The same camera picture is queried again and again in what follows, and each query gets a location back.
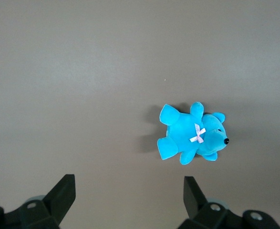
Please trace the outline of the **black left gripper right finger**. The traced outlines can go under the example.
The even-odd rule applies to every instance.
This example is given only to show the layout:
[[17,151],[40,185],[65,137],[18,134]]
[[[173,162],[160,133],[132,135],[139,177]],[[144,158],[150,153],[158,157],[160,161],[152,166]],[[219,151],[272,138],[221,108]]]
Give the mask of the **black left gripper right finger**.
[[234,214],[217,202],[208,201],[194,177],[184,177],[183,201],[188,218],[180,229],[278,229],[273,217],[258,210]]

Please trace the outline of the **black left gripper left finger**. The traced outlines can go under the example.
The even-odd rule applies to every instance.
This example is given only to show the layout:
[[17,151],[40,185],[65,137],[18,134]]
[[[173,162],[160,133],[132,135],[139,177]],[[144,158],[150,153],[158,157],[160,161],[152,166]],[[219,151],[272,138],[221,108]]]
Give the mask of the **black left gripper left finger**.
[[0,207],[0,229],[58,229],[75,198],[75,175],[66,174],[46,196],[8,213]]

